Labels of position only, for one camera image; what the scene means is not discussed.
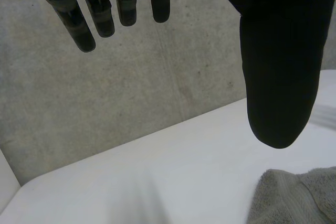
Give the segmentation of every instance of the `towel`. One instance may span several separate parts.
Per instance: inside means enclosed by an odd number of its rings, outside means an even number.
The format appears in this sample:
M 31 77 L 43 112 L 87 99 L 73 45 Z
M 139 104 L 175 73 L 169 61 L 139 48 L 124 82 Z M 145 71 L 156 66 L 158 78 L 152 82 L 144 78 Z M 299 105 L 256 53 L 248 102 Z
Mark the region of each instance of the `towel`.
M 247 224 L 336 224 L 336 167 L 295 175 L 267 170 L 261 177 Z

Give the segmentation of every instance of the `white table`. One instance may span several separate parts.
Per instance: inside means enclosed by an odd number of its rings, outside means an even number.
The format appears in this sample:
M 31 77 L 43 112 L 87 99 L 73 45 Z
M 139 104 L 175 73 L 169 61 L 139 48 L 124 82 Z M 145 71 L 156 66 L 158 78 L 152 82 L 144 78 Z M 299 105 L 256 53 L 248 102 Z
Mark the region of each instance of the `white table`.
M 316 105 L 336 108 L 336 71 L 321 73 Z M 35 178 L 1 221 L 245 223 L 264 171 L 335 166 L 335 153 L 336 131 L 312 123 L 287 149 L 264 145 L 250 130 L 244 99 Z

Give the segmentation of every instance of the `gray concrete surface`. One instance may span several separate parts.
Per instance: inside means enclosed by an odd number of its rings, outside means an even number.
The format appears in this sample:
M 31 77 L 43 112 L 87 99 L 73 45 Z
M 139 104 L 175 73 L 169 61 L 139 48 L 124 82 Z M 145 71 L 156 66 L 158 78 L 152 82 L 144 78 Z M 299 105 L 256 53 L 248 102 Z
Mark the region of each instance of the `gray concrete surface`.
M 239 14 L 228 0 L 172 0 L 165 24 L 138 22 L 79 51 L 45 0 L 1 0 L 0 148 L 19 182 L 245 96 Z M 323 62 L 336 68 L 336 17 Z

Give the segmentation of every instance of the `gray towel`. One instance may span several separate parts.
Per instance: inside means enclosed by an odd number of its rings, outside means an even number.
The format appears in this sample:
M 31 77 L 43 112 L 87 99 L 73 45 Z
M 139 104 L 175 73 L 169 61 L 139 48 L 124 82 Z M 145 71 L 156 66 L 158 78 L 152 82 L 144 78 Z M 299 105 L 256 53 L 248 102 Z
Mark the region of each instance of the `gray towel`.
M 336 224 L 336 167 L 295 175 L 266 171 L 252 200 L 247 224 Z

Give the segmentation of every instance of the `black fingertip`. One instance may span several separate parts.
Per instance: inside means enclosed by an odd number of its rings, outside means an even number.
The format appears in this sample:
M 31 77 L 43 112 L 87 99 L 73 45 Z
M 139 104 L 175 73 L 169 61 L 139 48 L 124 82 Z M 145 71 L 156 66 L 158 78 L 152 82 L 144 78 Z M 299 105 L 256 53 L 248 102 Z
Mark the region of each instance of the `black fingertip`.
M 294 143 L 308 122 L 307 118 L 299 118 L 296 115 L 288 115 L 296 117 L 297 122 L 293 123 L 287 120 L 272 122 L 274 118 L 268 118 L 262 114 L 256 115 L 254 112 L 248 114 L 250 127 L 255 137 L 275 149 L 284 149 Z
M 96 28 L 99 36 L 103 38 L 111 37 L 115 32 L 114 22 L 112 19 L 105 22 L 96 23 Z
M 133 26 L 136 21 L 136 9 L 133 10 L 120 10 L 119 11 L 119 18 L 120 23 L 123 26 Z
M 152 0 L 153 18 L 157 23 L 164 23 L 170 16 L 170 0 Z
M 83 52 L 91 52 L 96 48 L 96 42 L 91 32 L 76 35 L 73 37 L 77 47 Z

